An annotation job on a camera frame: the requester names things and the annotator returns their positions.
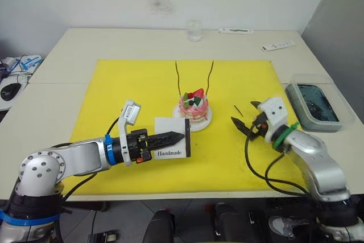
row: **shoe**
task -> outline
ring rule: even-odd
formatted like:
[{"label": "shoe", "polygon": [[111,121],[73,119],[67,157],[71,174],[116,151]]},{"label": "shoe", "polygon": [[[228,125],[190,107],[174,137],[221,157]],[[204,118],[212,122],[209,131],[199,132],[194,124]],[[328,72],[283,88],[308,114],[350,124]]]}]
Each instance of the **shoe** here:
[{"label": "shoe", "polygon": [[272,232],[280,236],[288,237],[289,239],[294,239],[294,227],[308,225],[309,221],[307,219],[296,219],[294,217],[271,216],[268,220],[268,224]]}]

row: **blue tape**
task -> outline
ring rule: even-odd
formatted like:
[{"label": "blue tape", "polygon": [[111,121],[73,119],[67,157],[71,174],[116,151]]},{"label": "blue tape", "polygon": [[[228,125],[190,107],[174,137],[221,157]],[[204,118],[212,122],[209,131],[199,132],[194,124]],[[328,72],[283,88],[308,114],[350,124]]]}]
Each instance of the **blue tape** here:
[{"label": "blue tape", "polygon": [[105,135],[105,141],[104,141],[105,145],[106,145],[106,152],[107,152],[107,156],[109,157],[109,163],[110,165],[116,165],[116,160],[114,157],[114,152],[113,152],[113,139],[110,137],[110,135],[106,134]]},{"label": "blue tape", "polygon": [[43,219],[15,219],[5,214],[3,210],[0,210],[0,219],[14,226],[36,226],[36,225],[47,224],[58,220],[60,216],[61,215],[55,215],[55,216],[45,217]]}]

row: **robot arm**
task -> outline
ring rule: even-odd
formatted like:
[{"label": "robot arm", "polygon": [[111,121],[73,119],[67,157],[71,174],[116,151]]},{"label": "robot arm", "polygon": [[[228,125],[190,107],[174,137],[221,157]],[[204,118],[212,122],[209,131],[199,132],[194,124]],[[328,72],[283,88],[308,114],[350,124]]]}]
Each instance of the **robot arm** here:
[{"label": "robot arm", "polygon": [[0,242],[49,242],[63,203],[62,180],[110,169],[118,163],[151,160],[151,151],[176,144],[183,134],[167,132],[148,136],[146,129],[127,132],[141,106],[127,100],[118,119],[119,137],[110,135],[51,147],[29,155],[19,168],[19,178],[8,206],[0,211]]},{"label": "robot arm", "polygon": [[258,131],[252,133],[243,122],[232,118],[236,127],[250,139],[264,137],[298,166],[318,207],[317,221],[325,234],[339,242],[364,241],[364,225],[351,203],[344,172],[328,154],[325,143],[296,126],[287,126],[288,111],[282,98],[251,103],[260,110],[253,122]]}]

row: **yellow mat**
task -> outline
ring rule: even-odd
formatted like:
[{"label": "yellow mat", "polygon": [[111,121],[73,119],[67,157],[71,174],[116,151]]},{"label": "yellow mat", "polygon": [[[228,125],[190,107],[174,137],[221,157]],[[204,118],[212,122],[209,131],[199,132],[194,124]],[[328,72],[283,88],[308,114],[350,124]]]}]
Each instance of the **yellow mat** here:
[{"label": "yellow mat", "polygon": [[[178,61],[181,92],[206,89],[211,60]],[[211,124],[191,133],[191,157],[151,160],[125,167],[119,164],[99,173],[76,194],[177,193],[203,191],[266,190],[265,182],[248,169],[243,147],[245,136],[232,123],[238,117],[247,126],[258,111],[250,101],[283,97],[288,107],[288,122],[297,119],[270,61],[215,60],[210,77],[208,99],[212,108]],[[130,98],[142,105],[134,127],[154,133],[155,117],[171,117],[179,93],[173,60],[100,60],[73,130],[71,142],[101,137],[120,115]],[[244,117],[236,111],[237,105]],[[117,126],[111,132],[118,136]],[[250,143],[252,165],[261,173],[279,154],[263,138]],[[288,158],[271,170],[272,178],[288,179],[302,184],[300,172]],[[84,178],[64,180],[65,191]]]}]

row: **computer mouse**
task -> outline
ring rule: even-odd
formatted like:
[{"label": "computer mouse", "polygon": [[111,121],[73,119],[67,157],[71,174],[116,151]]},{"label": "computer mouse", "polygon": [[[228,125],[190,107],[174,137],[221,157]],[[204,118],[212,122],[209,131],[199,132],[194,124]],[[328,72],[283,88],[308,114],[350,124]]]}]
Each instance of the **computer mouse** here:
[{"label": "computer mouse", "polygon": [[15,97],[17,92],[20,90],[20,83],[12,83],[3,87],[0,91],[0,96],[4,101],[10,101],[12,98]]}]

